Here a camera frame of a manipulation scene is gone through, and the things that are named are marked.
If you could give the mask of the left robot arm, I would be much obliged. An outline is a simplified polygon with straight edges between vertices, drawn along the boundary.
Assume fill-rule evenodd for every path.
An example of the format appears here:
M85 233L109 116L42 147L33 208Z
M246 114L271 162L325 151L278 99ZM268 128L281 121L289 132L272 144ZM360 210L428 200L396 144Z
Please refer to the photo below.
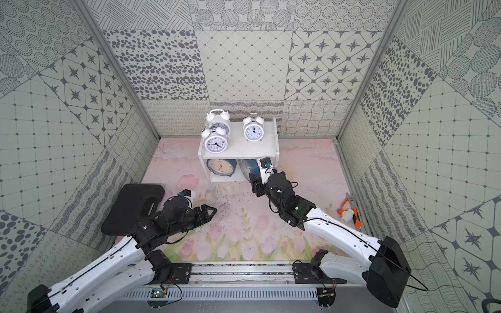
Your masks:
M210 222L217 209L193 207L190 198L173 196L162 211L143 218L131 233L69 278L28 293L28 312L99 312L119 297L146 284L174 277L172 262L159 250L168 238Z

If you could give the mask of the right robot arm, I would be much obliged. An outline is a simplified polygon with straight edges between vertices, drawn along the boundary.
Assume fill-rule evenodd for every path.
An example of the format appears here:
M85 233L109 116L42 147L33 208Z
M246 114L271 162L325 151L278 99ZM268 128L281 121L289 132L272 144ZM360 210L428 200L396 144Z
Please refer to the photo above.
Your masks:
M279 217L292 227L313 233L347 253L346 258L327 252L319 260L320 272L329 279L344 279L365 286L381 303L399 306L411 269L394 239L378 239L330 217L313 202L296 195L285 173L262 179L249 176L257 197L267 196Z

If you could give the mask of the blue round alarm clock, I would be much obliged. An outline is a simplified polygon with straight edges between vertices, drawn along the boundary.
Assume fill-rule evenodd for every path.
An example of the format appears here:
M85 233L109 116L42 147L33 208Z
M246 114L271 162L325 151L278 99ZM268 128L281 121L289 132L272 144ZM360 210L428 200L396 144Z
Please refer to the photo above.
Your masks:
M236 159L208 159L208 170L216 176L231 177L236 171Z
M260 167L255 159L240 159L238 160L240 170L248 182L251 182L250 175L260 177Z

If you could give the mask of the white twin-bell alarm clock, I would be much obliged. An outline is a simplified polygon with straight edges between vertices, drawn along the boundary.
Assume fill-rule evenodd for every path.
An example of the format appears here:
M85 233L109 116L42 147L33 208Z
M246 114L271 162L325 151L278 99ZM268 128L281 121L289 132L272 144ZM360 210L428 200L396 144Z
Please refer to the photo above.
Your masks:
M206 127L201 137L204 149L209 153L222 153L228 148L227 131L222 127Z
M264 137L264 119L257 113L250 113L243 119L243 134L249 142L258 142Z
M206 114L206 126L210 129L221 127L229 135L231 133L230 114L222 109L214 109Z

